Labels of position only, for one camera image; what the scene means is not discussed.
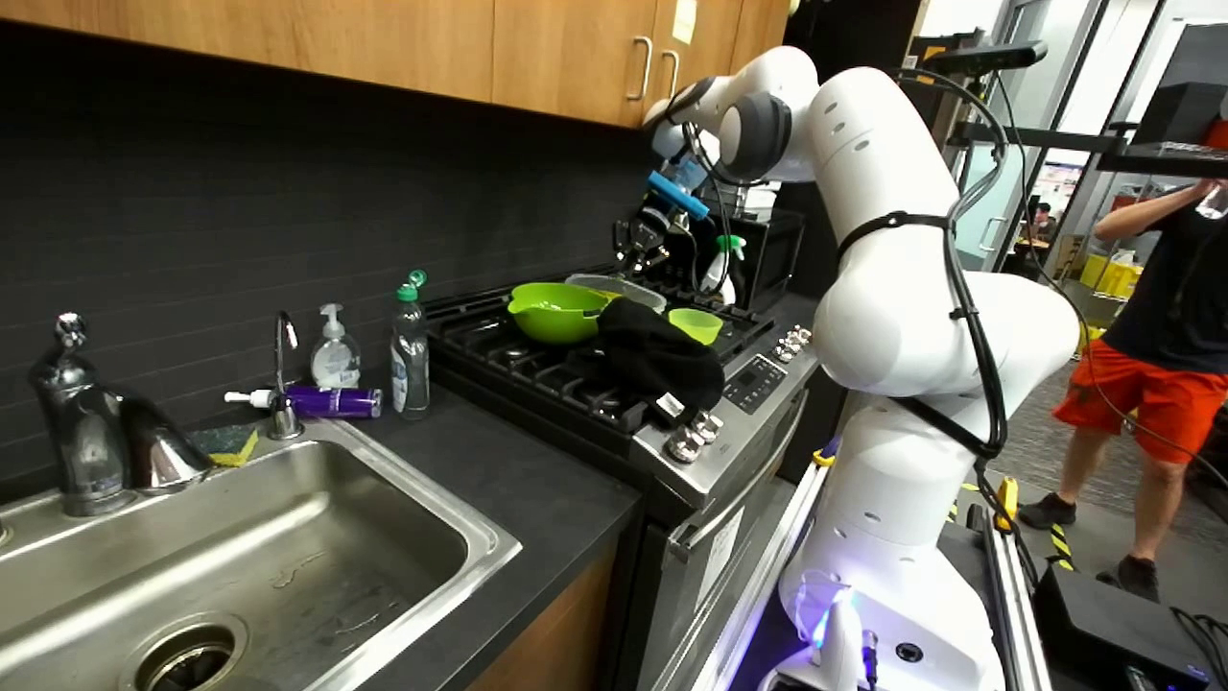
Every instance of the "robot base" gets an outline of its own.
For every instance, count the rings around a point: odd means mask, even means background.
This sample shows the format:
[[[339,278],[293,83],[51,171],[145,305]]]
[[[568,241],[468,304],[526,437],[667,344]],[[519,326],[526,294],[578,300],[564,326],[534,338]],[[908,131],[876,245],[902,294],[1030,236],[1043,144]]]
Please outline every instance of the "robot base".
[[[839,562],[861,562],[855,583],[839,588],[820,566],[805,573],[805,597],[825,601],[825,616],[815,630],[815,648],[795,652],[775,666],[779,684],[802,684],[818,691],[861,691],[873,679],[908,691],[1003,691],[1003,658],[984,597],[931,550],[905,566],[876,555],[869,546],[830,546]]]

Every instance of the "gas stove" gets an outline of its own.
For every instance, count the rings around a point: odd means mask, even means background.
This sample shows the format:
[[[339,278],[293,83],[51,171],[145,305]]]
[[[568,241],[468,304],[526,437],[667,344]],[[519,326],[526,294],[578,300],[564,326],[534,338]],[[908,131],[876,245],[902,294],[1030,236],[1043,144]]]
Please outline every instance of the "gas stove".
[[[572,449],[615,475],[667,488],[686,506],[704,506],[723,488],[748,481],[738,469],[768,451],[786,424],[782,405],[797,399],[818,359],[809,342],[809,304],[779,300],[757,317],[738,317],[713,342],[724,368],[724,395],[673,424],[636,399],[601,354],[601,338],[582,344],[536,344],[504,305],[504,294],[456,300],[429,312],[435,374],[494,413]]]

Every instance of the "cable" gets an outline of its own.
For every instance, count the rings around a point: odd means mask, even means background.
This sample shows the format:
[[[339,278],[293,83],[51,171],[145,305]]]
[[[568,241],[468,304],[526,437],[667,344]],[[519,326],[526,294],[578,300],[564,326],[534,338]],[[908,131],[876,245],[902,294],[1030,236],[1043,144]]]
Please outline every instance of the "cable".
[[[1215,676],[1215,685],[1228,685],[1228,620],[1208,616],[1208,614],[1190,614],[1182,605],[1171,605],[1178,624],[1185,630],[1185,635],[1196,646],[1196,652],[1205,657],[1208,671]]]
[[[1003,81],[1003,72],[995,72],[995,83],[998,83],[998,93],[1003,93],[1003,107],[1004,107],[1004,131],[1018,131],[1018,120],[1013,120],[1013,98],[1008,98],[1008,93],[1004,93],[1004,81]],[[1026,144],[1020,140],[1013,140],[1013,149],[1020,153],[1020,190],[1030,189],[1030,176],[1026,176]]]
[[[966,93],[965,83],[956,83],[953,77],[945,72],[928,72],[928,68],[905,68],[905,77],[931,77],[938,83],[945,83],[948,93],[965,95],[970,107],[979,107],[979,113],[991,122],[998,144],[995,144],[995,167],[984,171],[953,205],[948,213],[948,235],[945,235],[945,267],[948,267],[948,278],[953,278],[953,292],[956,292],[956,304],[966,317],[966,338],[975,344],[975,356],[979,356],[979,368],[984,368],[984,392],[988,392],[988,405],[991,405],[991,440],[984,443],[984,451],[975,451],[975,483],[979,483],[979,496],[991,504],[995,519],[991,519],[991,528],[998,527],[998,519],[1004,520],[1004,532],[1020,532],[1020,527],[1008,519],[1008,511],[1003,506],[1003,496],[995,492],[995,483],[988,481],[988,459],[1003,451],[1004,443],[1004,404],[1003,404],[1003,379],[998,379],[998,359],[991,354],[991,342],[988,342],[988,328],[979,322],[979,312],[970,305],[970,292],[966,292],[966,278],[965,278],[965,267],[960,267],[960,251],[956,251],[956,223],[966,205],[975,205],[991,189],[995,179],[1003,176],[1003,162],[1004,162],[1004,149],[1008,149],[1008,138],[1003,131],[1003,122],[995,120],[995,111],[975,95]],[[1018,550],[1026,555],[1026,566],[1035,583],[1035,555],[1030,550],[1030,539],[1018,537]]]

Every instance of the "lower cabinet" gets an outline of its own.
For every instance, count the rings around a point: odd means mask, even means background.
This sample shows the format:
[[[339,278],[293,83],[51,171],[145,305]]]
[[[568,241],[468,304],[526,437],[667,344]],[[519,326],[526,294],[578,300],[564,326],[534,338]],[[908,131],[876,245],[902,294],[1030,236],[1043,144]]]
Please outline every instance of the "lower cabinet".
[[[615,550],[594,555],[534,620],[523,630],[471,691],[592,691],[608,646],[608,597]]]

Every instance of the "upper cabinet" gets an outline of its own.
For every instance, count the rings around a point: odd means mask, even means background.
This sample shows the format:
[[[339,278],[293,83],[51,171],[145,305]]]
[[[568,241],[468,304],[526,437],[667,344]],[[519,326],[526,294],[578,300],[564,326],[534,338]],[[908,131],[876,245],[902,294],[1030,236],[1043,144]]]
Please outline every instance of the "upper cabinet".
[[[791,0],[3,0],[0,17],[636,126]]]
[[[658,95],[677,95],[684,83],[713,72],[738,72],[743,66],[743,60],[733,60],[733,44],[743,34],[740,15],[751,15],[761,2],[770,2],[770,0],[664,0],[658,10],[661,17],[661,44],[658,44],[661,93]]]
[[[3,0],[0,17],[490,98],[494,0]]]
[[[594,122],[642,122],[653,98],[653,0],[500,0],[494,98]]]

